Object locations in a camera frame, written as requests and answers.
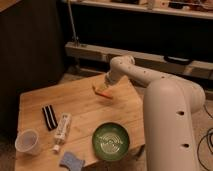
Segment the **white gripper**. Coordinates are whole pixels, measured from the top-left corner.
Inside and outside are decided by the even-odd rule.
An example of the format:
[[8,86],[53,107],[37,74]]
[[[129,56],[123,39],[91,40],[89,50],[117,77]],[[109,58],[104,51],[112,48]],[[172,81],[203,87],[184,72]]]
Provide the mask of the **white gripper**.
[[119,79],[114,77],[110,72],[107,72],[104,77],[104,83],[96,87],[98,92],[105,91],[109,86],[114,86],[118,83]]

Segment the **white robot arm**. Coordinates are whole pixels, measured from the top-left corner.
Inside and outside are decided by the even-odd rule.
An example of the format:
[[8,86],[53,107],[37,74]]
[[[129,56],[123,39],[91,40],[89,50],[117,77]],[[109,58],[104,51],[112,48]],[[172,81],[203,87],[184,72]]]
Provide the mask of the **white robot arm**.
[[192,115],[205,103],[203,88],[172,74],[139,67],[131,55],[111,59],[105,85],[114,85],[124,76],[145,87],[147,171],[200,171]]

